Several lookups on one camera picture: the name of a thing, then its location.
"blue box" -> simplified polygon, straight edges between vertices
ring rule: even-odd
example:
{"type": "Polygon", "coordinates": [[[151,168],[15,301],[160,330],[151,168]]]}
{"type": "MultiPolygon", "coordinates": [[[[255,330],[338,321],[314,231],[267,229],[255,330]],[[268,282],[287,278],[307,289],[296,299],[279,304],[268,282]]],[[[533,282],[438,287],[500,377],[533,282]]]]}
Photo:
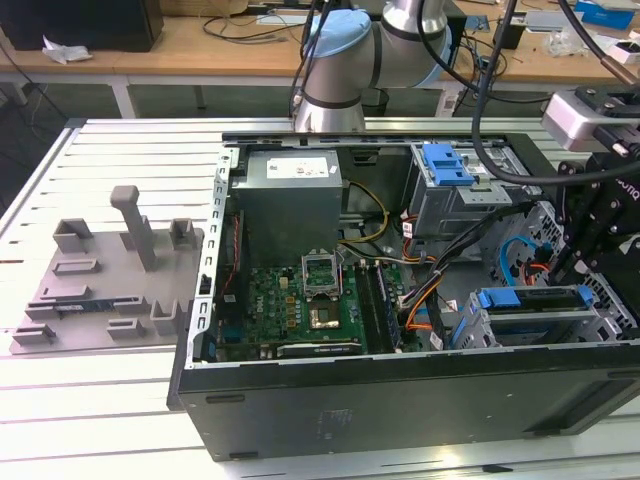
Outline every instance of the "blue box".
{"type": "Polygon", "coordinates": [[[595,3],[581,0],[578,0],[574,10],[576,12],[584,12],[582,21],[585,23],[593,23],[594,25],[602,25],[603,27],[616,28],[618,30],[626,30],[635,13],[633,10],[605,10],[595,3]]]}

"expansion slot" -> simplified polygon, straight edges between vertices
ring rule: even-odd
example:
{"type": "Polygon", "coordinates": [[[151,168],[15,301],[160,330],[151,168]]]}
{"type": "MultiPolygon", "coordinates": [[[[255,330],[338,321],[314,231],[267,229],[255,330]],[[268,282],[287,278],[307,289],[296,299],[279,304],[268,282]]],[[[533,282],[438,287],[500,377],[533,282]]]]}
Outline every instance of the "expansion slot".
{"type": "Polygon", "coordinates": [[[389,335],[391,337],[391,343],[393,348],[398,348],[400,345],[400,327],[398,321],[393,313],[393,305],[391,303],[391,297],[389,296],[388,285],[382,274],[382,266],[378,265],[375,269],[378,288],[380,289],[380,296],[382,303],[384,304],[384,317],[389,328],[389,335]]]}
{"type": "Polygon", "coordinates": [[[368,351],[390,353],[394,347],[387,324],[386,308],[380,295],[377,269],[355,267],[355,276],[368,351]]]}

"chip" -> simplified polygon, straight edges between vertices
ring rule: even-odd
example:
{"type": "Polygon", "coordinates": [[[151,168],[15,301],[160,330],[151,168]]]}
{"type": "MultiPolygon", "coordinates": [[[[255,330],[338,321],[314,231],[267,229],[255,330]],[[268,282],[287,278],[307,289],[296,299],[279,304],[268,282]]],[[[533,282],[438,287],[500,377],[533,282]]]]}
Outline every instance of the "chip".
{"type": "Polygon", "coordinates": [[[309,302],[309,324],[312,330],[340,328],[340,302],[330,300],[309,302]]]}

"motherboard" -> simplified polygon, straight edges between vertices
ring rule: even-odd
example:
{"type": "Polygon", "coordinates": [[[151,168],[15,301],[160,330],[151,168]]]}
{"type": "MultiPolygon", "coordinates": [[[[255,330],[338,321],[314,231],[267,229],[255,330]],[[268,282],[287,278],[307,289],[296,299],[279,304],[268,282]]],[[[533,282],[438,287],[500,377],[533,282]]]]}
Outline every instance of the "motherboard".
{"type": "Polygon", "coordinates": [[[393,352],[400,344],[400,269],[390,264],[253,268],[240,321],[224,321],[217,359],[265,360],[393,352]],[[313,294],[337,278],[335,295],[313,294]]]}

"floor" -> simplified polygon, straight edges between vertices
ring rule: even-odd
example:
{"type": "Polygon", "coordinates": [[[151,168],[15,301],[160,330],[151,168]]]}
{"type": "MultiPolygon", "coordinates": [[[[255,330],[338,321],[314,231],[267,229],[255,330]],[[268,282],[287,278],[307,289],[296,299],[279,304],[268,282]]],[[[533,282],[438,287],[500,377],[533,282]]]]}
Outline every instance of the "floor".
{"type": "MultiPolygon", "coordinates": [[[[69,118],[119,118],[111,89],[101,85],[50,85],[48,96],[69,118]]],[[[31,171],[46,154],[57,134],[64,127],[63,120],[40,92],[25,86],[28,104],[22,108],[11,102],[0,107],[0,212],[15,198],[31,171]]],[[[205,87],[208,108],[198,111],[193,89],[175,86],[137,86],[132,94],[140,116],[158,117],[284,117],[287,115],[289,90],[285,87],[244,89],[242,87],[205,87]]],[[[432,116],[438,92],[424,90],[391,90],[386,115],[394,117],[432,116]]],[[[456,116],[470,116],[470,106],[461,106],[456,116]]],[[[374,103],[373,92],[365,92],[363,103],[374,103]]],[[[535,117],[538,105],[498,104],[490,102],[485,115],[501,117],[535,117]]]]}

